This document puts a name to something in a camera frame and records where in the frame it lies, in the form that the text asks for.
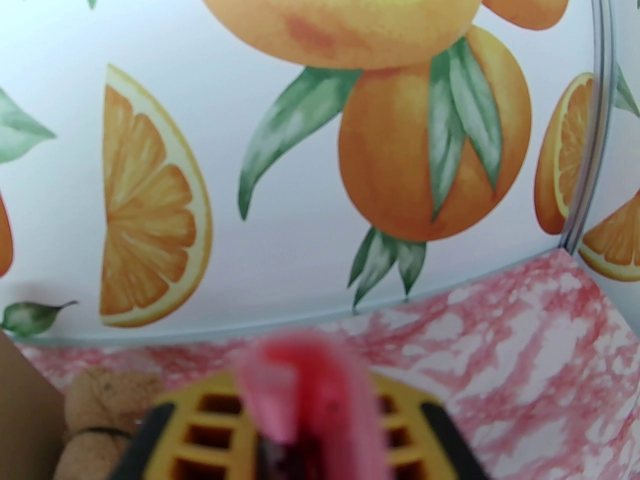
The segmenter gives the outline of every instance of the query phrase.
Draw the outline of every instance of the pink object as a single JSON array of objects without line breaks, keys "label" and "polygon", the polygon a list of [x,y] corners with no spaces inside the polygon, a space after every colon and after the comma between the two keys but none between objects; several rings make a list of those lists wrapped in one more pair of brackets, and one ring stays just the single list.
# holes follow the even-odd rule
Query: pink object
[{"label": "pink object", "polygon": [[364,364],[326,334],[298,331],[250,343],[235,362],[260,432],[281,445],[311,437],[326,480],[389,480],[377,399]]}]

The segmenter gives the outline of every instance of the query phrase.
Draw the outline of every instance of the orange slice illustration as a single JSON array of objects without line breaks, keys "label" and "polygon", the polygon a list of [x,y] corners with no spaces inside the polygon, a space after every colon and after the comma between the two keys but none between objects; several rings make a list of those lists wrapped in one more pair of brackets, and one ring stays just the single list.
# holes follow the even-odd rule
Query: orange slice illustration
[{"label": "orange slice illustration", "polygon": [[569,216],[585,154],[594,75],[583,73],[569,84],[544,135],[535,172],[535,216],[542,230],[562,233]]},{"label": "orange slice illustration", "polygon": [[178,309],[201,282],[213,236],[210,201],[173,119],[111,65],[103,132],[100,318],[108,326],[137,327]]},{"label": "orange slice illustration", "polygon": [[640,281],[640,191],[582,238],[580,256],[598,274]]}]

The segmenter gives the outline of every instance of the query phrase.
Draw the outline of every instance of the pink marble floor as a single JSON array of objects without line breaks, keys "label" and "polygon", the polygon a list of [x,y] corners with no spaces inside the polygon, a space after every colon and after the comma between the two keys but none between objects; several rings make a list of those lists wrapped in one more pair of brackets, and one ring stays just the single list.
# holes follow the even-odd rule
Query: pink marble floor
[{"label": "pink marble floor", "polygon": [[[564,251],[318,327],[375,370],[444,400],[496,479],[640,478],[640,342]],[[242,344],[20,348],[64,390],[96,364],[157,371],[180,387],[224,367]]]}]

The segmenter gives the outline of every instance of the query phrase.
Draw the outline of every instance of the plush toy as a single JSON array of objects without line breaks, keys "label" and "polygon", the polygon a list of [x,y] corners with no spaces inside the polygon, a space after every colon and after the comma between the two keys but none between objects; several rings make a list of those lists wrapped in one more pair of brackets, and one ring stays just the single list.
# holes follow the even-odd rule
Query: plush toy
[{"label": "plush toy", "polygon": [[160,377],[92,367],[64,399],[66,446],[53,480],[106,480],[163,390]]}]

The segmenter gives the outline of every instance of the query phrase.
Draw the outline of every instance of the cardboard box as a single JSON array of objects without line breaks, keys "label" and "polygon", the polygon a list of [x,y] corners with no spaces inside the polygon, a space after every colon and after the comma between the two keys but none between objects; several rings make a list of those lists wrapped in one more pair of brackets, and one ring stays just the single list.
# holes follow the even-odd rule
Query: cardboard box
[{"label": "cardboard box", "polygon": [[62,393],[0,331],[0,479],[51,480],[64,430]]}]

